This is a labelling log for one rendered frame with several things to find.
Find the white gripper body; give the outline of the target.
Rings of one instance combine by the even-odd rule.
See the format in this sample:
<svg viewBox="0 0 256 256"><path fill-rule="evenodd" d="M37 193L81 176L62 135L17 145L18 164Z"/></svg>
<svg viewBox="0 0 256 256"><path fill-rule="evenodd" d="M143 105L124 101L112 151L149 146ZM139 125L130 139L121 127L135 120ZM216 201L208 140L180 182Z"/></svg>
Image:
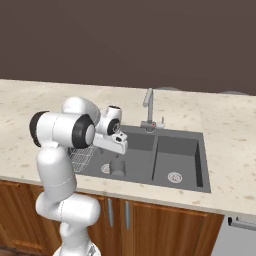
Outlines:
<svg viewBox="0 0 256 256"><path fill-rule="evenodd" d="M124 155L128 149L127 138L128 136L123 132L118 132L111 136L96 133L93 140L93 145L114 153Z"/></svg>

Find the dark grey double sink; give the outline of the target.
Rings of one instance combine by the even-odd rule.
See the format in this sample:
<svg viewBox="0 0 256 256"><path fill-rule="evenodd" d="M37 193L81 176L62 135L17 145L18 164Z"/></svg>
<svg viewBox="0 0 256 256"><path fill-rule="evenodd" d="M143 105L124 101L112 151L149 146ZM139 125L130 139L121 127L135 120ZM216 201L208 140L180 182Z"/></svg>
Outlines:
<svg viewBox="0 0 256 256"><path fill-rule="evenodd" d="M123 125L128 138L124 155L96 147L86 170L80 175L122 180L197 192L211 191L203 135L198 132ZM124 177L110 173L110 161L125 161Z"/></svg>

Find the grey cup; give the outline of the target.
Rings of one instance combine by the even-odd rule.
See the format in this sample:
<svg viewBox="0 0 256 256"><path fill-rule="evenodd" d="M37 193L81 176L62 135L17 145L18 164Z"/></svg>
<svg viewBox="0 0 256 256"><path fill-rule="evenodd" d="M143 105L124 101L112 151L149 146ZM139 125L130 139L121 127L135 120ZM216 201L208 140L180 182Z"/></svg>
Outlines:
<svg viewBox="0 0 256 256"><path fill-rule="evenodd" d="M121 158L113 158L110 161L110 173L124 177L126 175L125 161Z"/></svg>

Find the grey metal tap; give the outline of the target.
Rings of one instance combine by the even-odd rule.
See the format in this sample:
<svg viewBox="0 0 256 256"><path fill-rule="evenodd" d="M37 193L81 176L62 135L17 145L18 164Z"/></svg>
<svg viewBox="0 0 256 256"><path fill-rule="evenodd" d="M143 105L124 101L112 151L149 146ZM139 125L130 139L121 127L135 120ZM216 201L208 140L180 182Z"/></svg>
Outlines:
<svg viewBox="0 0 256 256"><path fill-rule="evenodd" d="M152 133L155 129L164 129L164 119L161 119L160 122L155 122L153 120L153 89L149 88L146 92L143 106L148 109L147 120L142 121L140 127L143 128L146 132Z"/></svg>

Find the grey dishwasher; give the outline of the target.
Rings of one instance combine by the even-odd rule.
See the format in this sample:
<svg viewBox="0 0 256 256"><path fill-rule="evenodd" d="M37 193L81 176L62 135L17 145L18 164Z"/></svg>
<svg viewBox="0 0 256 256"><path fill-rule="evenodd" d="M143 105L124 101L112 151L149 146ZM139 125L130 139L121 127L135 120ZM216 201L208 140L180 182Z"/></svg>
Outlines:
<svg viewBox="0 0 256 256"><path fill-rule="evenodd" d="M256 224L256 218L225 216L211 256L256 256L256 231L229 226L229 217Z"/></svg>

